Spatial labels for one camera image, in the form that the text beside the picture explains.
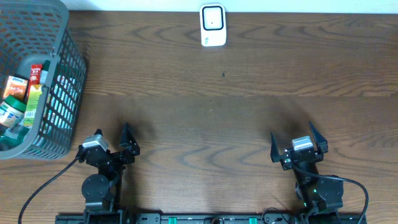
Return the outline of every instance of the gray basket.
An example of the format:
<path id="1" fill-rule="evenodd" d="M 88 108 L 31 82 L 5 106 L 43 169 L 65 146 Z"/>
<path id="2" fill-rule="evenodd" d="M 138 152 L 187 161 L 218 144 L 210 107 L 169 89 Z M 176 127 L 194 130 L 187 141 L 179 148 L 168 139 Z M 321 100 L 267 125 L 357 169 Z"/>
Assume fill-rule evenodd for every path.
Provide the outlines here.
<path id="1" fill-rule="evenodd" d="M 0 0 L 0 73 L 29 79 L 33 63 L 51 61 L 32 129 L 0 159 L 58 159 L 70 151 L 86 65 L 68 20 L 59 0 Z"/>

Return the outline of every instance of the black cable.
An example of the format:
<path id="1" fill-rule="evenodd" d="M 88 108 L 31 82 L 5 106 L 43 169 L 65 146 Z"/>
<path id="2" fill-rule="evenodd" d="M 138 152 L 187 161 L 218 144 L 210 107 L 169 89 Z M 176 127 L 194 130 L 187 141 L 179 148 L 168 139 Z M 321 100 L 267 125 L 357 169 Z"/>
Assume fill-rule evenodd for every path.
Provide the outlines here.
<path id="1" fill-rule="evenodd" d="M 48 184 L 53 182 L 55 179 L 57 179 L 59 176 L 61 176 L 65 171 L 67 171 L 78 159 L 74 159 L 69 165 L 67 165 L 61 172 L 59 172 L 57 175 L 55 175 L 53 178 L 51 178 L 49 181 L 47 181 L 45 184 L 43 184 L 41 187 L 39 187 L 33 194 L 32 196 L 29 197 L 29 199 L 25 202 L 24 206 L 21 209 L 21 212 L 19 213 L 18 217 L 18 224 L 22 224 L 22 216 L 24 215 L 24 211 L 27 207 L 27 205 L 30 203 L 30 201 L 39 193 L 43 188 L 45 188 Z"/>
<path id="2" fill-rule="evenodd" d="M 266 222 L 266 220 L 265 220 L 265 215 L 266 215 L 266 213 L 267 213 L 269 210 L 271 210 L 271 209 L 274 209 L 274 210 L 277 210 L 277 211 L 280 212 L 280 210 L 279 210 L 278 208 L 274 208 L 274 207 L 267 208 L 267 209 L 262 213 L 262 215 L 261 215 L 261 220 L 262 220 L 265 224 L 268 224 L 268 223 Z M 286 223 L 289 223 L 289 221 L 285 218 L 284 214 L 280 213 L 280 215 L 282 216 L 282 218 L 285 220 Z"/>
<path id="3" fill-rule="evenodd" d="M 310 177 L 346 181 L 346 182 L 349 182 L 349 183 L 352 183 L 352 184 L 356 184 L 359 187 L 361 187 L 363 192 L 365 193 L 365 206 L 363 207 L 361 216 L 359 217 L 359 220 L 358 220 L 358 222 L 356 224 L 360 224 L 362 222 L 363 218 L 365 217 L 365 213 L 366 213 L 366 210 L 368 209 L 368 204 L 369 204 L 369 195 L 368 195 L 368 191 L 366 190 L 365 186 L 363 186 L 361 183 L 359 183 L 359 182 L 357 182 L 355 180 L 351 180 L 351 179 L 347 179 L 347 178 L 334 177 L 334 176 L 329 176 L 329 175 L 319 175 L 319 174 L 313 174 L 313 173 L 305 172 L 304 170 L 301 170 L 300 168 L 298 168 L 294 164 L 293 164 L 293 169 L 295 169 L 297 172 L 300 172 L 300 173 L 305 174 L 305 175 L 310 176 Z"/>

